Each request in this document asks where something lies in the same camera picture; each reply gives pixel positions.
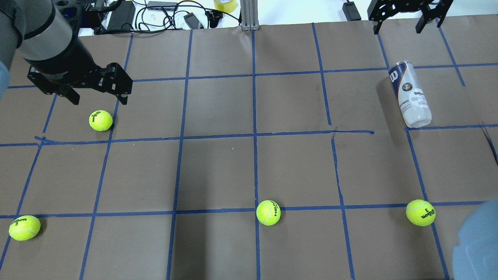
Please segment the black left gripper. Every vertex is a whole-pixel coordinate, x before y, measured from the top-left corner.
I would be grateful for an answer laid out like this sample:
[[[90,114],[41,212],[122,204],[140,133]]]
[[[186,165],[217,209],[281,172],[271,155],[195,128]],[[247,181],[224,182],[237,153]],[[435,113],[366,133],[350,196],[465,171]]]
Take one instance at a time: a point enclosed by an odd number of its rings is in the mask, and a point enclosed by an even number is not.
[[[110,63],[106,67],[94,63],[69,63],[61,68],[55,63],[27,62],[30,65],[27,78],[43,94],[58,94],[75,106],[80,102],[80,94],[75,88],[109,93],[116,96],[123,106],[128,104],[128,96],[132,93],[132,79],[118,63]]]

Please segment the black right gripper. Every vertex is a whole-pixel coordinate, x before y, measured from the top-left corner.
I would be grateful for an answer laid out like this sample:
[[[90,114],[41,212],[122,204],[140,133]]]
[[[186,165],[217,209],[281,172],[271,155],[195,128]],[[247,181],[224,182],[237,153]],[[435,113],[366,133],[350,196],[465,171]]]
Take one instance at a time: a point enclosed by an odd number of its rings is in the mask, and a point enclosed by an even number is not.
[[[420,34],[427,23],[436,18],[445,18],[453,0],[372,0],[367,9],[368,20],[373,22],[373,33],[379,34],[383,21],[400,13],[420,11],[416,33]]]

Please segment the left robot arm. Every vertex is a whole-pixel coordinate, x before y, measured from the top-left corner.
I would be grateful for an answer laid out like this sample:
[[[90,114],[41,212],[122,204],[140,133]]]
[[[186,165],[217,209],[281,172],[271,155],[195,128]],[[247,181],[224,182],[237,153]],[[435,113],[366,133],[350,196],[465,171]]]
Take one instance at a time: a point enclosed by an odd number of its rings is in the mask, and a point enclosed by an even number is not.
[[[90,88],[128,103],[130,76],[118,63],[98,66],[51,0],[1,1],[1,94],[10,85],[16,52],[30,65],[27,78],[46,95],[78,105],[76,89]]]

